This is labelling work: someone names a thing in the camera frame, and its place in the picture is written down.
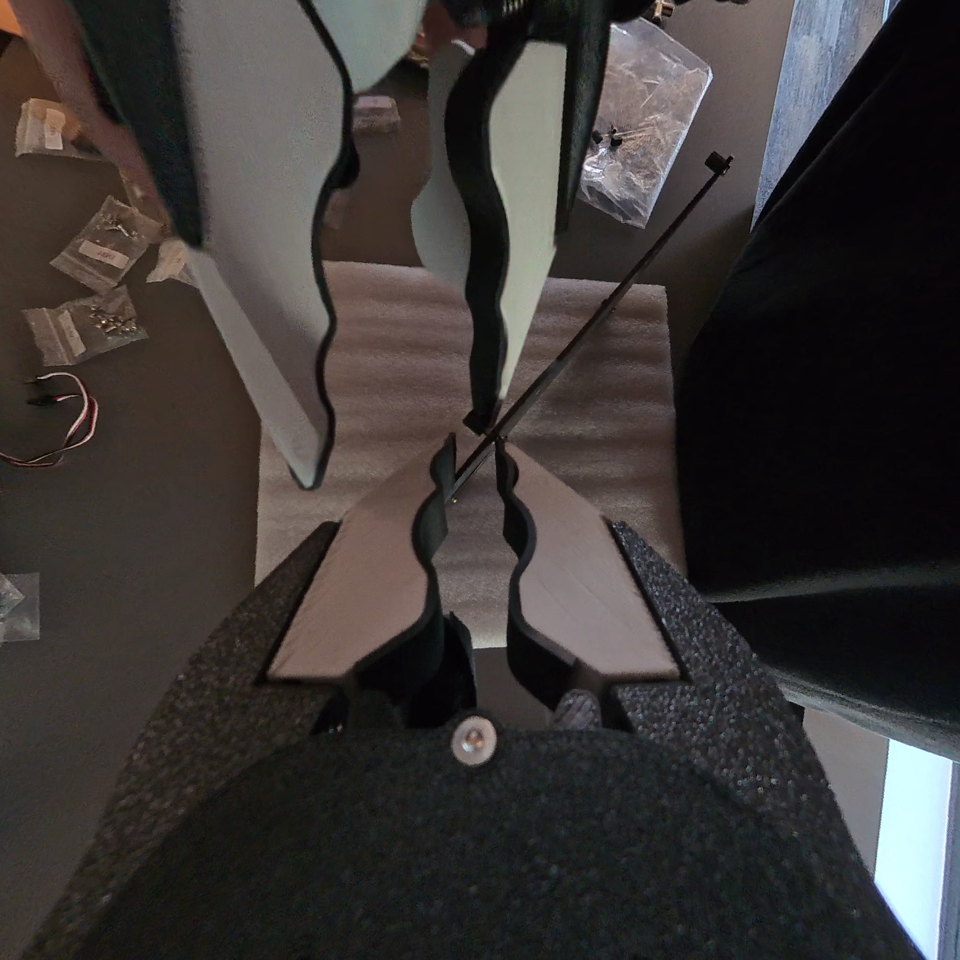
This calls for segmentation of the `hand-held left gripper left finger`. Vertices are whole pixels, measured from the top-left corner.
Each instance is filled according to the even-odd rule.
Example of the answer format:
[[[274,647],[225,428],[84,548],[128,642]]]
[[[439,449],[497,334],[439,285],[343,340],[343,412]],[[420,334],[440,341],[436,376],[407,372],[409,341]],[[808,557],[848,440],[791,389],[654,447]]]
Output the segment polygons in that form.
[[[370,692],[413,727],[476,708],[471,635],[445,614],[434,564],[456,469],[448,433],[348,510],[265,664],[266,683],[332,687],[349,703]]]

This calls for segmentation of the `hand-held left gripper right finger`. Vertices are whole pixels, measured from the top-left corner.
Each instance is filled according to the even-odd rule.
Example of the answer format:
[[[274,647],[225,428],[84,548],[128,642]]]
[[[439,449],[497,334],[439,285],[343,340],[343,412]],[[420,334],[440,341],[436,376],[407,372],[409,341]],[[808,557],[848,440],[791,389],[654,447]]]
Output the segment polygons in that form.
[[[507,659],[554,711],[571,691],[675,683],[682,666],[606,517],[520,448],[498,441],[496,486],[510,573]]]

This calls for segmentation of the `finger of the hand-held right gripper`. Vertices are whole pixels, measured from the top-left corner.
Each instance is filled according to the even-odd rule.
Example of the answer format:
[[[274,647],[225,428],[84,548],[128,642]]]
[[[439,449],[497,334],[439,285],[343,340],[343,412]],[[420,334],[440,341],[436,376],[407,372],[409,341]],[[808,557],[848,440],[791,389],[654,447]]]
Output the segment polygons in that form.
[[[412,46],[426,2],[178,3],[198,178],[198,290],[296,482],[322,484],[336,318],[319,228],[351,166],[354,93]]]
[[[556,253],[567,51],[461,40],[429,67],[431,167],[411,225],[422,266],[471,318],[471,409],[498,416]]]

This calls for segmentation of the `black metal chassis plate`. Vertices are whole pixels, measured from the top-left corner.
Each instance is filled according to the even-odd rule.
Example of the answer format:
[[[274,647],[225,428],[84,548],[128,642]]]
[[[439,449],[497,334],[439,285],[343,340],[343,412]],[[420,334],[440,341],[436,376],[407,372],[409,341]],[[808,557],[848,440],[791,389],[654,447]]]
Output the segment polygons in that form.
[[[492,455],[496,441],[505,440],[524,418],[527,412],[540,400],[541,396],[570,366],[576,354],[584,346],[588,338],[599,329],[617,310],[627,293],[637,284],[642,274],[660,256],[662,250],[669,244],[680,228],[687,222],[690,215],[708,196],[714,186],[728,174],[733,163],[733,155],[722,155],[714,150],[706,158],[704,165],[711,176],[699,191],[690,199],[677,217],[669,224],[666,230],[654,241],[627,275],[620,281],[614,290],[607,296],[586,323],[576,332],[573,338],[564,346],[560,353],[534,378],[529,386],[523,390],[518,399],[513,402],[504,414],[484,433],[483,438],[458,467],[450,491],[445,495],[447,502],[454,502],[462,486],[464,486]]]

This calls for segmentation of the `large clear plastic bag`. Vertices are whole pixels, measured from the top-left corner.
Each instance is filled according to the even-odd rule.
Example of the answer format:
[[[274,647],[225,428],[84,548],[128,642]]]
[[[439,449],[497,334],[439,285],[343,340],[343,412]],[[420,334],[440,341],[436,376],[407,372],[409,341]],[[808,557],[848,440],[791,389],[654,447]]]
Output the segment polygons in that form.
[[[606,73],[579,193],[594,209],[644,229],[713,80],[713,71],[646,19],[610,27]],[[609,130],[623,142],[610,151]]]

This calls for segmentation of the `person's right hand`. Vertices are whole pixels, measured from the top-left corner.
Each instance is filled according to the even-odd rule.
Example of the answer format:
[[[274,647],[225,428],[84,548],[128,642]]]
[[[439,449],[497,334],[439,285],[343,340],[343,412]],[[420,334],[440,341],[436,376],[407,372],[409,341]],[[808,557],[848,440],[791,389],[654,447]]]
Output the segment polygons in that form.
[[[71,8],[63,1],[11,1],[10,6],[30,51],[81,132],[118,169],[134,198],[158,215],[168,235],[175,235],[145,157],[90,60]]]

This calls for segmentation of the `white foam sheet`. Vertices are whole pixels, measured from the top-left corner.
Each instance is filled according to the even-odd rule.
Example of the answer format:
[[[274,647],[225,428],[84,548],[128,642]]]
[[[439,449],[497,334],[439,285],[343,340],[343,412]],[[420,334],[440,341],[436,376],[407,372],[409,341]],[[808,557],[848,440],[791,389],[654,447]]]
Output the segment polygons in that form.
[[[326,278],[338,318],[325,364],[335,445],[322,486],[305,491],[262,433],[256,584],[432,442],[456,430],[459,461],[478,443],[462,424],[472,406],[473,329],[460,296],[417,268],[333,262]],[[524,415],[513,442],[687,573],[663,286],[631,288]],[[435,558],[442,605],[474,647],[504,647],[516,558],[502,537],[494,460],[463,486],[448,518]]]

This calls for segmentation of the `scattered small screw bags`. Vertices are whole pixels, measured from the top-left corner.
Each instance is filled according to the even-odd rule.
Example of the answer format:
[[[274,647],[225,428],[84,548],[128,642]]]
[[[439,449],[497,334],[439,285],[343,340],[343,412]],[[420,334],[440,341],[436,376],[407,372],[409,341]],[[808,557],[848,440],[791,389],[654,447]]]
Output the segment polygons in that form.
[[[206,622],[253,581],[259,420],[104,162],[2,146],[2,644]]]

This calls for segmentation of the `window with grey frame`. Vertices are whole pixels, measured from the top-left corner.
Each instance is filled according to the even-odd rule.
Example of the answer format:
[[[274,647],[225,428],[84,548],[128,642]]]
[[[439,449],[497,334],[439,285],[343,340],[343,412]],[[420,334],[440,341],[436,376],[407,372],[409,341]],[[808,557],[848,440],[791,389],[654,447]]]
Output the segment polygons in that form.
[[[952,760],[889,741],[874,883],[923,958],[946,955],[957,805]]]

